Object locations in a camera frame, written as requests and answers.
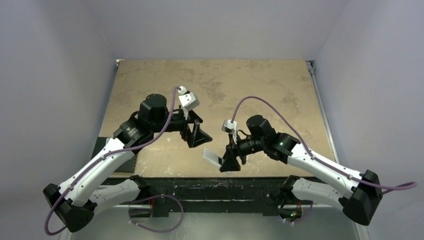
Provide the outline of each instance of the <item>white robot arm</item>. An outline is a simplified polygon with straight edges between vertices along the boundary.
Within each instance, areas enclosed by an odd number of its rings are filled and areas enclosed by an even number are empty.
[[[311,153],[308,153],[297,138],[287,133],[276,132],[261,115],[250,117],[246,124],[251,135],[241,139],[238,135],[240,130],[237,129],[237,122],[224,121],[222,130],[227,132],[229,137],[225,154],[220,157],[205,148],[203,159],[219,168],[221,172],[240,171],[241,166],[237,158],[240,158],[244,165],[247,155],[263,151],[271,159],[303,169],[322,181],[313,182],[291,175],[281,186],[281,193],[270,197],[281,200],[282,205],[297,204],[299,200],[326,204],[342,210],[356,223],[369,225],[383,197],[382,190],[359,183],[353,178],[380,184],[375,173],[370,170],[361,173],[349,169],[311,149]],[[347,176],[334,169],[347,173]]]
[[[167,100],[160,94],[150,94],[141,102],[139,111],[120,125],[104,148],[81,170],[59,185],[49,184],[43,193],[54,212],[68,230],[73,233],[85,227],[98,213],[115,205],[151,197],[149,185],[134,175],[124,182],[104,189],[98,187],[120,165],[133,158],[141,149],[125,150],[141,146],[163,130],[171,115],[165,132],[180,132],[189,148],[195,148],[212,138],[200,129],[203,120],[194,113],[199,105],[196,95],[181,86],[178,90],[180,108],[169,112]]]

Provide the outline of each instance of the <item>gray floor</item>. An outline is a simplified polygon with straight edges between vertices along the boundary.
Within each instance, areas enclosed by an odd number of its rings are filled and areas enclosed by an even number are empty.
[[[155,229],[172,227],[180,213],[168,218],[143,219]],[[96,216],[72,240],[357,240],[355,224],[342,212],[316,207],[304,222],[283,224],[279,217],[254,213],[187,213],[179,228],[169,233],[153,233],[129,223],[128,208],[115,207]]]

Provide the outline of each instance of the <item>tabletop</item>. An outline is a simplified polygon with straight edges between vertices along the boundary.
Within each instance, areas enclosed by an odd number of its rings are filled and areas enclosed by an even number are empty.
[[[258,152],[247,156],[241,171],[231,175],[202,159],[204,148],[223,155],[228,134],[221,131],[238,102],[246,96],[261,97],[276,107],[302,135],[308,146],[333,160],[311,76],[304,60],[214,59],[214,60],[122,60],[100,131],[110,137],[140,103],[152,93],[162,94],[171,105],[173,87],[184,86],[196,94],[195,112],[203,119],[201,129],[213,141],[188,148],[179,132],[164,133],[138,153],[135,174],[143,177],[285,177],[311,176]],[[248,132],[246,120],[260,114],[277,132],[295,134],[264,103],[246,100],[237,112],[238,128]]]

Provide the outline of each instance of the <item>white wall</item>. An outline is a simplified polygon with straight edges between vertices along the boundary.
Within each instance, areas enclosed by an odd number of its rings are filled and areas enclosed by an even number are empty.
[[[316,78],[340,162],[382,183],[372,240],[424,236],[424,1],[351,0],[316,59]]]
[[[1,2],[2,240],[52,239],[42,190],[89,160],[99,132],[116,63],[84,4]]]
[[[89,0],[118,59],[307,59],[347,0]]]

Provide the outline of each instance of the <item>wooden table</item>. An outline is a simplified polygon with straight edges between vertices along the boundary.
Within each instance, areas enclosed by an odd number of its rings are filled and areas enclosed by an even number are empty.
[[[111,136],[151,93],[164,95],[169,108],[174,86],[185,86],[199,98],[200,106],[195,112],[204,120],[201,128],[213,141],[189,149],[178,132],[165,133],[140,151],[135,174],[144,177],[310,176],[262,152],[248,156],[241,171],[231,175],[220,173],[202,159],[204,148],[224,154],[228,135],[221,131],[223,121],[232,117],[237,103],[245,96],[258,96],[270,102],[313,150],[334,159],[304,60],[122,60],[100,136]],[[246,131],[246,120],[256,114],[268,119],[277,132],[294,135],[268,106],[255,99],[241,105],[235,119],[239,129]]]

